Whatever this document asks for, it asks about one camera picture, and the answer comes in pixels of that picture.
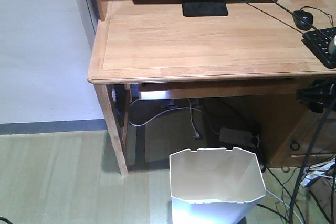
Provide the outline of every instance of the wall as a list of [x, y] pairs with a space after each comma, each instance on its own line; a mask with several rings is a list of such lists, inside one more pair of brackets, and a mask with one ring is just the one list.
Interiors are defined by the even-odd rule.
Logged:
[[0, 124], [103, 118], [76, 0], [0, 0]]

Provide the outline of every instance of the black mouse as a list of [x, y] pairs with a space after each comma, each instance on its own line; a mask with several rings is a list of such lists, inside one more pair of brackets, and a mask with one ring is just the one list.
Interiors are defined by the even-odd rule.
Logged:
[[304, 10], [295, 10], [293, 13], [300, 19], [303, 19], [304, 21], [307, 22], [305, 23], [298, 17], [293, 15], [293, 20], [296, 27], [299, 28], [300, 30], [308, 31], [311, 28], [314, 21], [313, 15], [309, 12], [305, 12]]

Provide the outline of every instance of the monitor stand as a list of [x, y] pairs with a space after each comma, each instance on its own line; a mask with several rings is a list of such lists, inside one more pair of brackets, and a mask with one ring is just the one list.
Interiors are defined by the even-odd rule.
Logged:
[[182, 0], [183, 16], [227, 16], [224, 0]]

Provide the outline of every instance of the white trash can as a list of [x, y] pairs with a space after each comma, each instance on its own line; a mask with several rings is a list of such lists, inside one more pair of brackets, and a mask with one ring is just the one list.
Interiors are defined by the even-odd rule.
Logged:
[[190, 149], [169, 156], [173, 224], [237, 224], [265, 195], [255, 153]]

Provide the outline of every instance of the baseboard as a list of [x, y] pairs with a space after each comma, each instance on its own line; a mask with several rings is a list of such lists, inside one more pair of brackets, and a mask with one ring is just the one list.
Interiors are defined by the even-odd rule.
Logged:
[[0, 135], [107, 130], [104, 119], [0, 124]]

